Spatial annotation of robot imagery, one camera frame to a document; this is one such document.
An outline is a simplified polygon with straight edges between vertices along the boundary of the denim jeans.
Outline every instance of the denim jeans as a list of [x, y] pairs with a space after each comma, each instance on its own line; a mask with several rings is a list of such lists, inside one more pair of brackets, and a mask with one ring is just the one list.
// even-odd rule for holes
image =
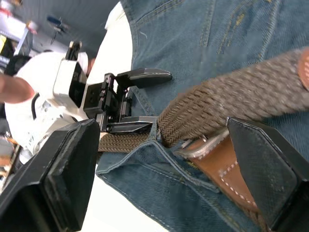
[[[309, 44], [308, 0], [123, 0], [132, 69], [159, 68], [173, 80], [131, 88], [133, 116], [158, 116], [201, 81]], [[309, 112], [268, 118], [309, 160]], [[259, 231], [200, 171], [149, 140], [129, 154], [104, 153], [97, 175], [169, 231]]]

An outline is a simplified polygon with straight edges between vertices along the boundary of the metal buckle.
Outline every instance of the metal buckle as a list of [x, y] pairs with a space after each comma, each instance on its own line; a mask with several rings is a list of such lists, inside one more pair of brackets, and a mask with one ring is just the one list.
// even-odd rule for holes
[[196, 140], [187, 140], [182, 145], [181, 149], [178, 149], [174, 151], [174, 155], [182, 156], [186, 159], [190, 158], [203, 158], [206, 155], [208, 155], [221, 141], [223, 141], [227, 136], [229, 135], [229, 132], [227, 129], [221, 130], [217, 132], [213, 137], [207, 139], [204, 135], [201, 137], [201, 139], [204, 141], [204, 144], [202, 146], [199, 146], [195, 149], [186, 149], [189, 147], [189, 145], [193, 144]]

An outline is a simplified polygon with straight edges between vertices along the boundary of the hand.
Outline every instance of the hand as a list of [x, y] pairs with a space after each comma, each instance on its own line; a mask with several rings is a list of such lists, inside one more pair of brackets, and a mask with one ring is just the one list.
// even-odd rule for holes
[[34, 94], [24, 79], [0, 74], [0, 102], [16, 104], [31, 99]]
[[89, 61], [89, 63], [88, 63], [88, 69], [87, 69], [86, 75], [89, 75], [89, 74], [90, 74], [90, 72], [91, 72], [91, 70], [92, 70], [92, 67], [93, 67], [95, 61], [96, 61], [95, 58], [93, 58], [93, 59], [91, 59], [91, 60]]

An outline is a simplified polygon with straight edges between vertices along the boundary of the brown leather strap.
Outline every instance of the brown leather strap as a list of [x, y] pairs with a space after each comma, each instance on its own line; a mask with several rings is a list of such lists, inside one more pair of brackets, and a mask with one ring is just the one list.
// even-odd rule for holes
[[[203, 140], [198, 140], [188, 150], [199, 147]], [[208, 176], [232, 201], [258, 212], [258, 208], [243, 180], [233, 149], [231, 139], [227, 137], [202, 159], [190, 161]]]

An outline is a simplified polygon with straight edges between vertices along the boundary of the ceiling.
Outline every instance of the ceiling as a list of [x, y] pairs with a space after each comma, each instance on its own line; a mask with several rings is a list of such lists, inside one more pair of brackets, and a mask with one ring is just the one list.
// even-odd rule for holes
[[34, 42], [35, 50], [48, 49], [55, 32], [46, 20], [47, 16], [62, 18], [69, 26], [67, 33], [57, 35], [56, 41], [69, 45], [71, 40], [82, 41], [82, 51], [95, 57], [105, 36], [104, 29], [108, 15], [119, 0], [23, 0], [23, 5], [15, 10], [22, 21], [32, 20], [39, 24], [39, 34], [45, 34], [47, 40]]

